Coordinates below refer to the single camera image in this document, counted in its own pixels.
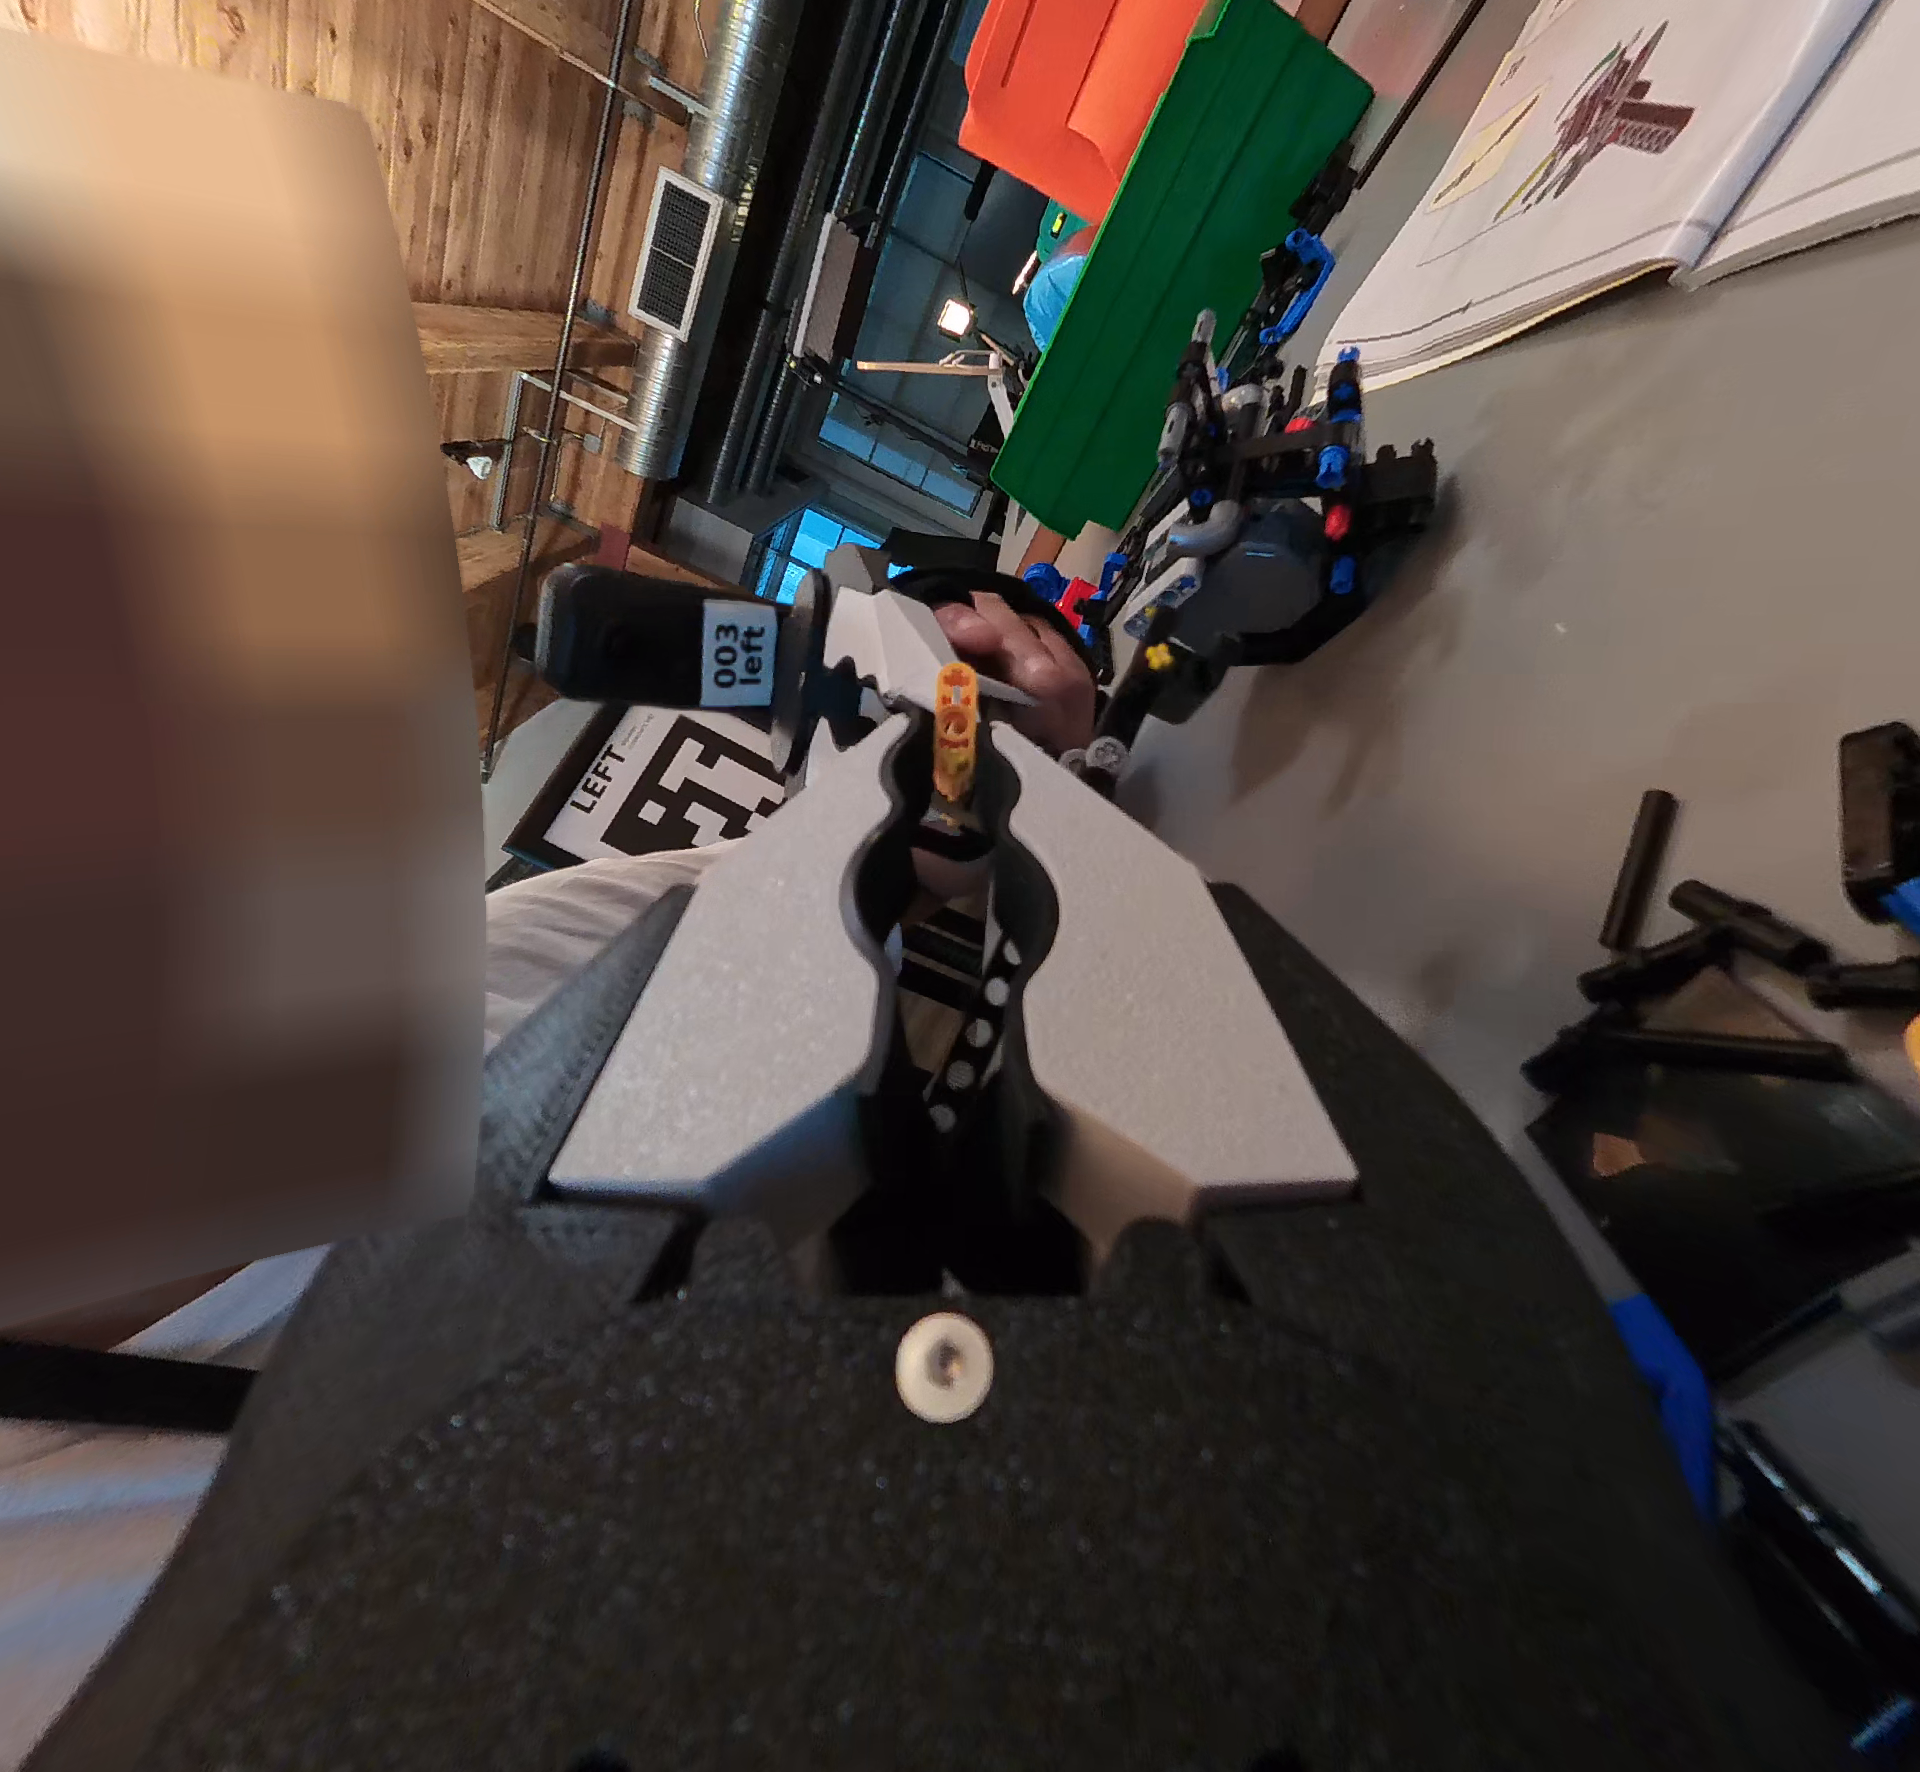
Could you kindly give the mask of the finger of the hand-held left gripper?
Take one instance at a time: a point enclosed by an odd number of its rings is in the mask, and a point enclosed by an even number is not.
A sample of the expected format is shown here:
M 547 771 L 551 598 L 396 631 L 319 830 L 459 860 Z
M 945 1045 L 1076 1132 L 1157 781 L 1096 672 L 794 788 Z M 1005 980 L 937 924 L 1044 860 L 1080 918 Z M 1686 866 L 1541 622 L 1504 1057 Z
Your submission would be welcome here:
M 940 672 L 953 647 L 926 603 L 890 588 L 835 588 L 821 662 L 830 676 L 847 676 L 885 708 L 940 708 Z
M 899 788 L 899 744 L 906 729 L 906 703 L 880 699 L 875 691 L 830 691 L 806 740 L 798 765 L 798 788 L 809 793 L 850 765 L 854 752 L 875 744 L 875 756 L 857 757 L 857 777 L 875 781 L 885 793 Z

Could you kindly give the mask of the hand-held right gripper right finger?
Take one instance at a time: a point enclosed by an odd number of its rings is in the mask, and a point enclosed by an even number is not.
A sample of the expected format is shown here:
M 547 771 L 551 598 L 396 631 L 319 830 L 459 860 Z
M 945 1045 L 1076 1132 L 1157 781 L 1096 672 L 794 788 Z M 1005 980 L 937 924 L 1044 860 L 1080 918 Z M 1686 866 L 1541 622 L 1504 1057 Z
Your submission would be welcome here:
M 1039 1104 L 1039 1193 L 1090 1249 L 1138 1221 L 1339 1204 L 1328 1106 L 1207 878 L 1011 726 L 990 729 L 1005 1075 Z

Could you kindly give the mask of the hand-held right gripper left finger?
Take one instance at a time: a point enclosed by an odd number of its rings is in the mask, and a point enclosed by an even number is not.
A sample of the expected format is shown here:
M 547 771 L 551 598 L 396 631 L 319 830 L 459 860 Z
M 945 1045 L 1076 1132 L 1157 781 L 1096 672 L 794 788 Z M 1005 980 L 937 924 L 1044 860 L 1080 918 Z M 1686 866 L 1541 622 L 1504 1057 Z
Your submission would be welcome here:
M 561 1199 L 634 1199 L 830 1231 L 866 1193 L 857 1106 L 895 1000 L 857 873 L 906 821 L 916 719 L 838 752 L 766 830 L 704 871 L 547 1169 Z

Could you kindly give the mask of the orange lego liftarm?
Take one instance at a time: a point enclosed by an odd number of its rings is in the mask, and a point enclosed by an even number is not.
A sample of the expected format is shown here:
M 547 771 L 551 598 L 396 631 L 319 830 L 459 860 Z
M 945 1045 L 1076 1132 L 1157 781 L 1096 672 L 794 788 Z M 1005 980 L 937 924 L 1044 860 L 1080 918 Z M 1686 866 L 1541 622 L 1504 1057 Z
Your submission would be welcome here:
M 932 797 L 946 805 L 970 805 L 981 746 L 981 672 L 952 659 L 932 681 Z

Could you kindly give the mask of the black lego beam subassembly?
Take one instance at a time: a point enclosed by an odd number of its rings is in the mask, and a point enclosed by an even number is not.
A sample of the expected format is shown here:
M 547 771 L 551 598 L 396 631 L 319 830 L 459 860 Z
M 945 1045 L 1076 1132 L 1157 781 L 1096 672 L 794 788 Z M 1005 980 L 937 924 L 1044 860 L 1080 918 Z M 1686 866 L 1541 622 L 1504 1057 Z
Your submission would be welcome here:
M 1189 676 L 1189 651 L 1181 645 L 1150 645 L 1137 654 L 1117 691 L 1104 703 L 1096 735 L 1070 746 L 1058 765 L 1104 798 L 1112 798 L 1117 777 L 1150 713 L 1174 697 L 1174 681 Z M 946 873 L 932 878 L 937 906 L 906 921 L 903 932 L 903 992 L 959 1016 L 945 1046 L 945 1063 L 930 1068 L 926 1106 L 940 1135 L 953 1139 L 981 1111 L 986 1079 L 999 1063 L 1001 1016 L 1011 1006 L 1022 952 L 986 918 L 990 897 L 990 839 L 981 830 L 961 830 L 946 803 L 926 825 L 916 863 Z

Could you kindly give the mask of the lego vehicle chassis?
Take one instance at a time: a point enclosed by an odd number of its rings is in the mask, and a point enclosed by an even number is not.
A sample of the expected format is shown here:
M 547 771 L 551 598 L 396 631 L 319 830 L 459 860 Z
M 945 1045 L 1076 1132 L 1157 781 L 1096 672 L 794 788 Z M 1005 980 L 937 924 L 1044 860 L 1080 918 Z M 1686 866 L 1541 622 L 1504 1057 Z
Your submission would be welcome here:
M 1379 598 L 1439 511 L 1430 442 L 1364 443 L 1356 347 L 1313 413 L 1306 369 L 1233 379 L 1213 311 L 1181 355 L 1155 475 L 1106 556 L 1083 629 L 1104 668 L 1096 735 L 1181 726 L 1237 668 L 1297 665 Z

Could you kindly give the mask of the pile of small lego pins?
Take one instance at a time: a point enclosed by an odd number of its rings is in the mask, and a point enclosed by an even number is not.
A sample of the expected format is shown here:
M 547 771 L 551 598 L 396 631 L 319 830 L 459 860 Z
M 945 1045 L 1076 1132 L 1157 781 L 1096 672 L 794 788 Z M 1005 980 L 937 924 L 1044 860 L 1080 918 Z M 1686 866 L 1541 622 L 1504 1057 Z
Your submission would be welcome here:
M 1744 980 L 1767 969 L 1820 1016 L 1894 1024 L 1915 1067 L 1915 952 L 1845 963 L 1710 879 L 1673 879 L 1681 929 L 1642 938 L 1673 825 L 1675 798 L 1646 793 L 1585 1014 L 1524 1063 L 1528 1139 L 1630 1271 L 1608 1300 L 1620 1343 L 1851 1763 L 1915 1767 L 1915 1586 L 1729 1403 L 1837 1323 L 1915 1354 L 1915 1106 Z

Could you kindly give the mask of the lego instruction booklet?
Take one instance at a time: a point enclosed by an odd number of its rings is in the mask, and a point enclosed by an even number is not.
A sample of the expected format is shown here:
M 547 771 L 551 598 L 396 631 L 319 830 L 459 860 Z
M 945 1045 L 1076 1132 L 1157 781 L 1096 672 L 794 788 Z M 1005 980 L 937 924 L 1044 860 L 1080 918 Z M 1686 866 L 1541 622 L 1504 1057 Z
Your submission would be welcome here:
M 1536 0 L 1313 384 L 1471 359 L 1694 271 L 1877 0 Z

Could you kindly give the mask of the pile of long lego beams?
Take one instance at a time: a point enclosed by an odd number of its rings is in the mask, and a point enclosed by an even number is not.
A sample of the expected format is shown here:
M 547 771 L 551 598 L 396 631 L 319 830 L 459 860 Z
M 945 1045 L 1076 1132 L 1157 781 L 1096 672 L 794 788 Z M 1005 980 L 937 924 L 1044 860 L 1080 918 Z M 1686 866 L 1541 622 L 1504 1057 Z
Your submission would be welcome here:
M 1282 379 L 1282 347 L 1326 294 L 1335 250 L 1326 233 L 1356 186 L 1354 144 L 1330 149 L 1306 192 L 1290 202 L 1290 231 L 1261 250 L 1261 287 L 1228 333 L 1228 355 L 1213 355 L 1213 311 L 1200 311 L 1190 340 L 1164 401 L 1157 462 L 1174 465 L 1181 451 L 1223 418 L 1223 396 L 1238 384 L 1269 387 Z

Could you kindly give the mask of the person's left hand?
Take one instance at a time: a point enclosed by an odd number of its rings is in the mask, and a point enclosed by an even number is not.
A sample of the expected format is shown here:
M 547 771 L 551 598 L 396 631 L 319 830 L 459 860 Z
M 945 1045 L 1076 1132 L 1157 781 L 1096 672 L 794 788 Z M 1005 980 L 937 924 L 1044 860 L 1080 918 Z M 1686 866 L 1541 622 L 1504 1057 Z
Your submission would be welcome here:
M 981 676 L 1016 688 L 1015 726 L 1051 756 L 1080 752 L 1096 735 L 1099 688 L 1065 631 L 1015 610 L 995 593 L 970 593 L 932 607 L 952 654 Z

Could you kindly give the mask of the black framed marker sign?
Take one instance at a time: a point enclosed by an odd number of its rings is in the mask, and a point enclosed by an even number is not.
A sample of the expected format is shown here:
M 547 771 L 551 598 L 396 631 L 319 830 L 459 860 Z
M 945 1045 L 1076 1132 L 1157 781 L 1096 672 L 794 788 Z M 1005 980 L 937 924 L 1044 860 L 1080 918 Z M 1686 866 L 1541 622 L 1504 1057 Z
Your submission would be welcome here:
M 784 797 L 766 710 L 603 703 L 539 777 L 504 856 L 551 873 L 704 850 L 755 834 Z

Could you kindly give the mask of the green plastic bin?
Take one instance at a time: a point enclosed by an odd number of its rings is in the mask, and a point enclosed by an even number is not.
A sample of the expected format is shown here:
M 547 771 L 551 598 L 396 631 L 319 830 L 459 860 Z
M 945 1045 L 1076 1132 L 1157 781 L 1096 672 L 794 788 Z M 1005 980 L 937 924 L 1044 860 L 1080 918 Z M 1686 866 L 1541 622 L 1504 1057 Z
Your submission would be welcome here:
M 1011 507 L 1065 541 L 1129 527 L 1195 318 L 1233 338 L 1367 104 L 1273 0 L 1207 0 L 999 443 Z

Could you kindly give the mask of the orange plastic bin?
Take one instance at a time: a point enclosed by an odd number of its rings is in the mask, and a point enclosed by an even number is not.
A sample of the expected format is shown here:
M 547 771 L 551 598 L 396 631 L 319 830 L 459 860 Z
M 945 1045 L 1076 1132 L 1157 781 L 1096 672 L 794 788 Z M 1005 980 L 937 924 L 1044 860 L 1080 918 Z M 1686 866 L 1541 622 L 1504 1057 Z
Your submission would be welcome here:
M 1210 0 L 986 0 L 959 149 L 1099 227 Z

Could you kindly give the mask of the white wooden frame stand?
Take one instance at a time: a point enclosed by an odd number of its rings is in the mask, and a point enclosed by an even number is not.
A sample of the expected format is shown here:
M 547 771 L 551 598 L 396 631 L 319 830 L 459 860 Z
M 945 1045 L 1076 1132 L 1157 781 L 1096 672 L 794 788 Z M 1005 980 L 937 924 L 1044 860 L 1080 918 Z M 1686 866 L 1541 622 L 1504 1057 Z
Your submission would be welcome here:
M 1036 359 L 1022 347 L 1005 347 L 999 340 L 984 340 L 977 347 L 953 347 L 932 363 L 890 363 L 890 359 L 850 359 L 854 372 L 875 379 L 940 379 L 940 380 L 977 380 L 986 396 L 984 438 L 970 442 L 973 451 L 995 456 L 1001 442 L 1015 433 L 1022 391 L 1027 387 Z

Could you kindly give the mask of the silver air duct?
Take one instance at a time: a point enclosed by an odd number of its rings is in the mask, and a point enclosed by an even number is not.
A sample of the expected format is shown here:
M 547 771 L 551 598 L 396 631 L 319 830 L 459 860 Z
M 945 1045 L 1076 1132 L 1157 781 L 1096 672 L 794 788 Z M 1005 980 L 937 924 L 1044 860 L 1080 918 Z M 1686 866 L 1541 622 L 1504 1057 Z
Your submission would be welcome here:
M 806 0 L 716 0 L 716 27 L 705 46 L 677 173 L 720 192 L 730 217 L 720 221 L 690 338 L 670 340 L 640 324 L 616 446 L 623 469 L 640 482 L 673 482 L 681 475 L 690 405 L 716 343 L 716 322 L 752 221 L 801 4 Z

